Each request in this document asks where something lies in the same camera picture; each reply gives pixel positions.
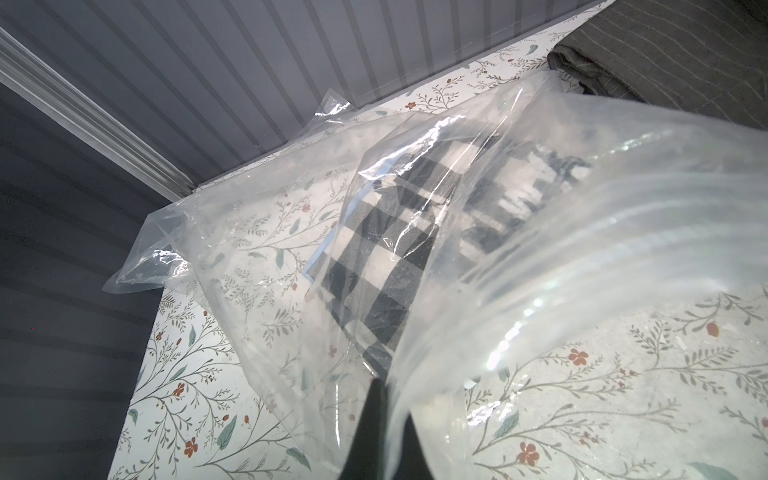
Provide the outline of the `dark grey pinstripe shirt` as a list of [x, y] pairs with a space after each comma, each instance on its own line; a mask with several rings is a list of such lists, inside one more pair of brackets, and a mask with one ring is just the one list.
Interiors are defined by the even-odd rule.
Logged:
[[592, 95], [767, 127], [764, 1], [615, 1], [547, 60]]

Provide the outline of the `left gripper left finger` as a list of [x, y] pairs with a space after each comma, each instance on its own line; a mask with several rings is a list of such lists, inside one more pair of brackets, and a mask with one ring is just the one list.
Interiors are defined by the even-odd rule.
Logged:
[[339, 480], [381, 480], [387, 428], [387, 387], [373, 379]]

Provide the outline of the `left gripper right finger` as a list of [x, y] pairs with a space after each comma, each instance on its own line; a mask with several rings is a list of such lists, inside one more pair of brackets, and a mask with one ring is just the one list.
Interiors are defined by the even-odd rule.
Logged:
[[411, 415], [402, 435], [402, 448], [394, 480], [433, 480]]

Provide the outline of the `clear plastic vacuum bag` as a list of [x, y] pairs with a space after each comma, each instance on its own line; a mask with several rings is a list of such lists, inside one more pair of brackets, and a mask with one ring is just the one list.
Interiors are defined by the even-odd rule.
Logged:
[[[438, 140], [591, 164], [459, 263], [462, 178], [379, 377], [309, 266], [372, 170]], [[442, 114], [333, 118], [149, 215], [110, 292], [164, 291], [113, 479], [335, 479], [373, 379], [384, 477], [412, 416], [434, 479], [767, 475], [767, 136], [540, 72]]]

